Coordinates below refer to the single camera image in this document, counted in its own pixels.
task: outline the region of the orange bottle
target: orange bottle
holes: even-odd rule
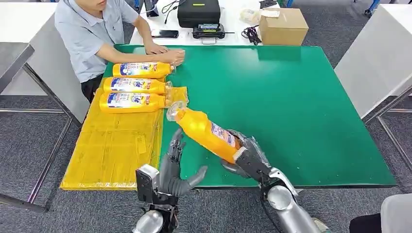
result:
[[[133,92],[105,92],[99,102],[104,113],[154,112],[168,104],[169,100],[164,96]]]
[[[240,148],[238,139],[211,122],[207,115],[186,107],[182,101],[175,102],[167,111],[167,119],[176,121],[187,136],[217,156],[235,163],[233,155]]]
[[[174,66],[163,62],[135,62],[113,65],[113,77],[160,79],[170,74]]]
[[[167,94],[172,88],[172,82],[160,82],[156,79],[136,78],[106,78],[103,84],[105,92],[139,92]]]

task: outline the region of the robotic arm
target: robotic arm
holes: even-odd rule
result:
[[[150,204],[149,211],[139,219],[133,233],[171,233],[178,227],[177,202],[205,177],[207,167],[187,180],[180,178],[180,160],[185,143],[182,129],[178,129],[170,141],[168,152],[163,156],[160,172],[145,164],[136,170],[139,201]]]
[[[225,160],[221,163],[227,170],[258,182],[262,206],[272,223],[275,225],[264,201],[275,209],[284,232],[320,233],[310,215],[298,205],[298,194],[291,182],[282,171],[270,166],[256,140],[236,131],[230,132],[239,139],[242,147],[233,156],[236,164]],[[182,137],[181,129],[173,135],[160,172],[150,165],[136,171],[138,198],[150,207],[137,222],[133,233],[171,233],[178,226],[178,197],[188,193],[204,178],[206,166],[187,180],[180,178],[180,159],[185,146],[181,143]]]
[[[256,180],[263,201],[268,201],[275,209],[281,226],[286,233],[320,233],[310,215],[297,203],[296,189],[276,167],[270,166],[257,141],[230,130],[241,142],[242,147],[233,156],[235,165],[222,160],[222,165],[231,172]]]

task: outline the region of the metal table leg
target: metal table leg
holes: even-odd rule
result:
[[[27,60],[30,58],[30,56],[34,53],[34,49],[32,46],[29,44],[24,44],[24,45],[14,45],[14,48],[17,48],[20,51],[20,54],[16,53],[11,53],[10,51],[6,50],[5,48],[8,48],[8,46],[12,45],[4,45],[0,42],[0,49],[3,48],[3,51],[8,52],[8,54],[14,54],[14,57],[12,57],[13,62],[11,65],[7,64],[10,67],[6,67],[6,72],[0,77],[1,78],[1,83],[0,83],[0,93],[4,90],[4,88],[12,81],[13,77],[17,72],[23,68],[23,70],[40,86],[43,91],[50,96],[58,105],[61,109],[10,109],[10,108],[0,108],[0,113],[42,113],[42,114],[66,114],[69,118],[66,121],[66,124],[61,131],[59,137],[57,138],[56,143],[54,144],[53,150],[51,151],[49,158],[47,159],[47,162],[40,173],[39,178],[37,179],[37,182],[28,198],[28,201],[23,201],[19,200],[17,198],[13,198],[4,194],[0,194],[0,204],[5,203],[9,204],[15,207],[19,208],[24,208],[28,210],[32,210],[35,212],[45,212],[47,211],[46,207],[39,206],[34,204],[34,200],[37,197],[37,194],[47,176],[47,173],[50,170],[50,167],[53,163],[54,158],[56,157],[56,154],[60,148],[60,145],[62,144],[62,141],[70,127],[70,124],[74,122],[77,126],[81,127],[80,121],[74,116],[74,114],[68,109],[63,102],[53,93],[53,91],[44,83],[44,81],[39,77],[39,75],[32,69],[32,67],[27,63]]]
[[[27,210],[32,210],[38,213],[44,213],[47,209],[43,206],[35,205],[27,201],[19,200],[0,193],[0,203],[9,204],[14,207],[23,208]]]
[[[407,96],[412,94],[412,86],[406,89],[404,92],[402,92],[399,96],[397,96],[394,100],[386,104],[383,108],[381,108],[379,111],[377,111],[371,118],[369,118],[365,124],[367,124],[369,121],[372,119],[381,116],[382,114],[388,112],[390,109],[392,109],[395,105],[400,103],[403,99],[405,99]]]
[[[78,127],[81,127],[82,124],[79,122],[79,120],[74,116],[74,114],[63,104],[63,102],[53,93],[53,91],[44,83],[44,81],[38,76],[38,74],[33,70],[33,68],[28,64],[25,63],[23,66],[24,71],[29,74],[29,76],[43,89],[44,92],[48,96],[50,96],[58,105],[59,107],[69,116],[70,118],[73,119],[74,124],[76,124]]]
[[[387,113],[412,113],[412,109],[392,108],[389,109]]]
[[[70,117],[67,119],[66,124],[57,139],[57,142],[54,144],[53,150],[50,153],[50,156],[46,162],[46,165],[44,166],[43,171],[41,172],[39,178],[37,179],[36,185],[34,186],[32,193],[30,194],[29,199],[27,200],[28,202],[33,203],[35,198],[37,197],[38,191],[40,187],[42,186],[47,173],[49,172],[50,166],[52,165],[53,160],[56,157],[57,151],[59,150],[64,137],[66,136],[67,130],[69,130],[72,120],[73,119]]]
[[[405,161],[406,165],[408,166],[409,170],[412,171],[412,161],[408,158],[406,152],[402,149],[400,143],[398,142],[398,140],[395,138],[394,134],[392,133],[392,131],[389,129],[388,125],[386,124],[386,122],[380,117],[377,116],[376,119],[378,119],[379,123],[382,125],[383,129],[385,130],[385,132],[387,133],[387,135],[389,136],[390,140],[392,141],[392,143],[395,145],[396,150],[399,152],[399,154],[401,155],[402,159]]]

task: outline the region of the black cable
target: black cable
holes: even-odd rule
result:
[[[241,33],[241,35],[242,35],[244,38],[249,39],[249,42],[253,43],[254,45],[258,45],[259,43],[262,42],[262,41],[259,39],[258,33],[257,33],[257,31],[256,31],[256,27],[257,27],[257,26],[259,26],[259,25],[256,25],[256,26],[253,26],[253,27],[249,27],[249,28],[245,28],[245,29],[243,30],[243,32]]]
[[[260,181],[263,182],[263,174],[260,173]],[[273,220],[272,216],[270,216],[268,209],[265,206],[265,192],[263,191],[263,184],[261,184],[262,187],[260,188],[260,204],[262,205],[263,211],[265,212],[266,216],[268,219],[272,222],[273,226],[277,230],[277,232],[282,233],[282,231],[279,229],[279,227],[275,224],[275,221]]]
[[[148,11],[146,11],[146,12],[143,12],[143,13],[140,12],[139,15],[140,15],[140,14],[149,13],[149,12],[151,12],[151,11],[154,11],[155,9],[156,9],[156,4],[153,4],[153,7],[152,7],[150,10],[148,10]]]
[[[166,6],[164,6],[162,8],[162,14],[167,13],[166,19],[165,19],[165,24],[167,23],[167,19],[169,17],[170,12],[176,10],[179,6],[181,6],[185,2],[186,2],[186,0],[183,0],[182,2],[180,2],[180,0],[174,0],[171,3],[167,4]],[[177,6],[174,6],[172,9],[170,9],[173,6],[173,4],[175,4],[175,3],[179,3],[179,4]]]

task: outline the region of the cardboard box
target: cardboard box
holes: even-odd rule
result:
[[[259,29],[264,45],[302,45],[309,27],[299,9],[269,8],[265,11],[279,11],[280,14],[279,17],[262,14]]]

